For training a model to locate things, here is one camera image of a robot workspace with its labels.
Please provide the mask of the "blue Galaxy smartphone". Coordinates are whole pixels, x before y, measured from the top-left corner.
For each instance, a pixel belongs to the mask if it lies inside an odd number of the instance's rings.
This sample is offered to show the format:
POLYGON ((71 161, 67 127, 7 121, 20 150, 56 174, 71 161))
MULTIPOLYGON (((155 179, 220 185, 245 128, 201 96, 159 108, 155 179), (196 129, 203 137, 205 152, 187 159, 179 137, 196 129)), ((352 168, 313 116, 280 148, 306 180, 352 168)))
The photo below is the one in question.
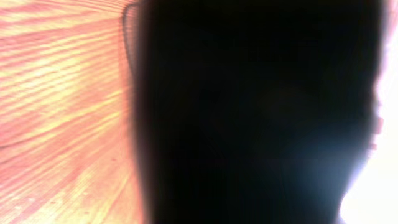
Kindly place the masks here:
POLYGON ((377 123, 384 13, 380 0, 129 4, 146 223, 336 223, 377 123))

